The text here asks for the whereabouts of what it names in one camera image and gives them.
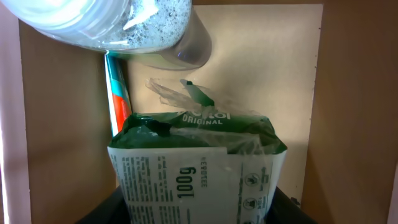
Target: soap package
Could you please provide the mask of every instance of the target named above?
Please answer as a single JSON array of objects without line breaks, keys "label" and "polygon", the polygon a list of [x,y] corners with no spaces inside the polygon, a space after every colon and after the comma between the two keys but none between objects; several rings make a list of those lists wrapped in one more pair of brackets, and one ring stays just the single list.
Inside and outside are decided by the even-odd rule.
[{"label": "soap package", "polygon": [[286,145],[269,119],[181,80],[147,87],[176,113],[133,113],[108,152],[132,223],[262,223]]}]

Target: plastic bottle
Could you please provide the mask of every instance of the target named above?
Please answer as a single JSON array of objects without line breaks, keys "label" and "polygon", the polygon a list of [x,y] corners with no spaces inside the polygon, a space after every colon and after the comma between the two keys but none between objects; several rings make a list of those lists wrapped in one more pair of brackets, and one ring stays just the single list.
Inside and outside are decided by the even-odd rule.
[{"label": "plastic bottle", "polygon": [[1,0],[53,39],[166,69],[202,66],[211,40],[192,0]]}]

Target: product label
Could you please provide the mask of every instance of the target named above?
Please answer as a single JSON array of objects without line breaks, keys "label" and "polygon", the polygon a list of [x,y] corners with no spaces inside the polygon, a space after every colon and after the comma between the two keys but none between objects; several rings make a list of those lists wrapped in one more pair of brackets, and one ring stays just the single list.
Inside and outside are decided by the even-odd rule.
[{"label": "product label", "polygon": [[135,224],[260,224],[276,186],[270,191],[272,156],[225,147],[108,151]]}]

